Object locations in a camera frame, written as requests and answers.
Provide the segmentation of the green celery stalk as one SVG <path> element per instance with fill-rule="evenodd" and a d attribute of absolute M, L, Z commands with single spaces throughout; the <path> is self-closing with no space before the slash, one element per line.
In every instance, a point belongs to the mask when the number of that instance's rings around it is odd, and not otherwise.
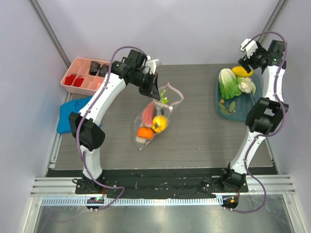
<path fill-rule="evenodd" d="M 162 103 L 162 104 L 168 104 L 169 100 L 168 98 L 165 96 L 165 93 L 166 93 L 166 89 L 164 89 L 162 91 L 162 93 L 160 94 L 160 101 L 158 103 Z M 164 110 L 164 107 L 163 106 L 160 106 L 159 104 L 156 104 L 156 110 L 157 110 L 157 113 L 161 113 L 161 115 L 165 115 L 165 110 Z"/>

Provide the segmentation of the yellow mango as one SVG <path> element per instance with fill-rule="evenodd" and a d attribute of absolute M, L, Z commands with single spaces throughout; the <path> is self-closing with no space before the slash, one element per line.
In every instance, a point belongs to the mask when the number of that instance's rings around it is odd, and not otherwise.
<path fill-rule="evenodd" d="M 247 72 L 242 66 L 233 67 L 231 70 L 237 77 L 250 77 L 254 74 L 252 70 Z"/>

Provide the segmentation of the watermelon slice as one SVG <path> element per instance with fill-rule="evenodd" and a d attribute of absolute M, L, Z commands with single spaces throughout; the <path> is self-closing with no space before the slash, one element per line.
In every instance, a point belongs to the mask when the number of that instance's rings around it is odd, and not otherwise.
<path fill-rule="evenodd" d="M 155 111 L 155 103 L 152 101 L 144 108 L 141 115 L 142 124 L 145 127 L 148 128 L 152 127 L 154 111 Z"/>

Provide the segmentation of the clear zip top bag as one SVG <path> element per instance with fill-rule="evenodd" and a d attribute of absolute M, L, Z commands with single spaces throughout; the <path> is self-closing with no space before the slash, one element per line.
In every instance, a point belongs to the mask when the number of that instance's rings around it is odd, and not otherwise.
<path fill-rule="evenodd" d="M 134 140 L 139 150 L 167 130 L 174 111 L 183 102 L 182 92 L 170 83 L 159 88 L 160 100 L 153 99 L 134 120 Z"/>

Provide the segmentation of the yellow bell pepper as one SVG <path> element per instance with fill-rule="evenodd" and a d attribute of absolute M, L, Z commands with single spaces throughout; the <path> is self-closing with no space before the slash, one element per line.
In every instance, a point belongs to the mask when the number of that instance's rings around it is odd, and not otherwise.
<path fill-rule="evenodd" d="M 154 117 L 152 122 L 152 129 L 156 133 L 161 133 L 162 131 L 166 130 L 168 126 L 168 120 L 162 115 L 157 115 Z"/>

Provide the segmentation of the orange tangerine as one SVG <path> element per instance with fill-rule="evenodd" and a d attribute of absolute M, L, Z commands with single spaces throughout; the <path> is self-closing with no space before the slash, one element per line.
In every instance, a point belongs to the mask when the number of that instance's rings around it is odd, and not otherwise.
<path fill-rule="evenodd" d="M 153 129 L 147 127 L 140 127 L 137 131 L 137 136 L 141 138 L 145 138 L 147 140 L 152 140 L 155 133 Z"/>

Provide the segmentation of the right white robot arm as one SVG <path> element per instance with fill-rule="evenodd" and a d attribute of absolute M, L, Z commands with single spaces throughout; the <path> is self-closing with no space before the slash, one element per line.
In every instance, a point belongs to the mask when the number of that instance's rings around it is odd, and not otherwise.
<path fill-rule="evenodd" d="M 240 50 L 245 55 L 238 63 L 246 72 L 260 68 L 264 83 L 262 96 L 246 117 L 247 130 L 243 143 L 218 181 L 225 192 L 239 191 L 246 184 L 248 167 L 258 147 L 265 138 L 272 136 L 280 128 L 279 125 L 289 109 L 282 97 L 286 42 L 272 40 L 269 48 L 265 49 L 258 41 L 246 39 Z"/>

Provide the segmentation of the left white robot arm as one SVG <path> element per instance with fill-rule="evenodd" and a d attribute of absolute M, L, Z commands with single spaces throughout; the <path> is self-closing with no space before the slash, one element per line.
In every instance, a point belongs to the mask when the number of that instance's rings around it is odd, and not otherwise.
<path fill-rule="evenodd" d="M 91 100 L 78 113 L 69 115 L 71 133 L 83 162 L 83 176 L 77 184 L 94 194 L 100 193 L 104 187 L 100 179 L 103 172 L 100 147 L 105 140 L 105 133 L 100 124 L 113 100 L 128 84 L 138 87 L 143 96 L 160 99 L 156 68 L 161 61 L 151 59 L 136 47 L 130 46 L 129 49 L 129 54 L 121 61 L 110 60 L 104 81 Z"/>

